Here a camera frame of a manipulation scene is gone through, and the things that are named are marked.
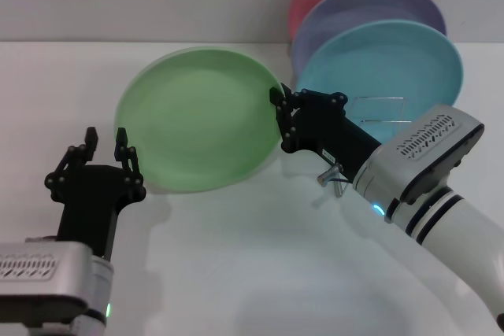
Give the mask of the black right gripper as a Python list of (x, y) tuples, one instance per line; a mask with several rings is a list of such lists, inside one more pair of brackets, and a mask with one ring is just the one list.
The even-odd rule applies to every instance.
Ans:
[(284, 83), (269, 89), (270, 103), (286, 153), (308, 150), (330, 165), (339, 164), (345, 177), (355, 177), (380, 146), (359, 126), (347, 119), (348, 97), (340, 92), (323, 94), (311, 90), (293, 92)]

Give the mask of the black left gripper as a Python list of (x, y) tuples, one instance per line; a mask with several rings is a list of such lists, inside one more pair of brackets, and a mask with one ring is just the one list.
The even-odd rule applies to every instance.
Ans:
[(70, 146), (58, 170), (45, 179), (51, 199), (64, 206), (56, 233), (58, 242), (79, 242), (93, 255), (111, 260), (118, 216), (125, 207), (146, 197), (136, 148), (128, 146), (124, 127), (117, 129), (114, 157), (122, 168), (85, 165), (98, 145), (95, 127), (88, 127), (84, 144)]

